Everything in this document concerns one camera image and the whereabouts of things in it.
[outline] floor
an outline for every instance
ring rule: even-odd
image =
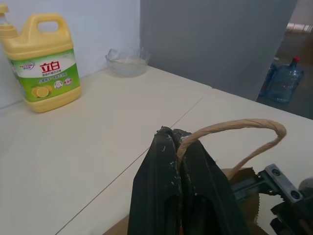
[[[302,63],[299,63],[299,67],[304,71],[304,77],[302,78],[289,104],[276,103],[266,97],[258,97],[257,102],[305,118],[313,119],[312,36],[308,39],[307,35],[287,35],[278,49],[276,56],[279,58],[279,61],[275,62],[278,66],[282,64],[289,64],[292,57],[300,56]]]

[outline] screw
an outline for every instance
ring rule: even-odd
[[[295,191],[295,190],[291,191],[290,194],[295,199],[299,199],[300,198],[300,194],[297,191]]]
[[[280,175],[280,172],[279,172],[279,170],[277,170],[277,169],[272,170],[272,173],[273,173],[274,175],[276,175],[276,176],[279,176],[279,175]]]

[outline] glass bowl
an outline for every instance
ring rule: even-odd
[[[116,75],[134,77],[147,70],[150,55],[143,49],[118,51],[110,49],[106,55],[108,68]]]

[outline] product label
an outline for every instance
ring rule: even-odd
[[[74,51],[29,60],[9,60],[27,101],[48,99],[79,87]]]

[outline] twisted paper handle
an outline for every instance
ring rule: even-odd
[[[221,131],[226,130],[234,130],[234,129],[242,129],[242,128],[267,128],[274,130],[277,134],[277,138],[274,139],[271,142],[268,142],[264,144],[263,146],[259,147],[257,150],[252,152],[249,156],[244,158],[241,162],[239,162],[227,175],[227,178],[230,180],[240,168],[246,164],[250,159],[254,158],[255,156],[259,155],[260,153],[265,152],[266,150],[273,148],[275,145],[277,145],[283,137],[285,137],[287,131],[285,127],[276,122],[271,121],[267,119],[242,119],[242,120],[236,120],[236,121],[227,121],[227,122],[221,122],[212,126],[207,126],[205,128],[200,129],[199,131],[196,131],[195,133],[189,135],[184,141],[181,143],[180,147],[177,150],[177,157],[179,160],[179,164],[181,163],[181,160],[186,152],[186,149],[189,145],[191,145],[193,142],[195,142],[197,139],[199,139],[202,136],[206,136],[211,133],[217,133]]]

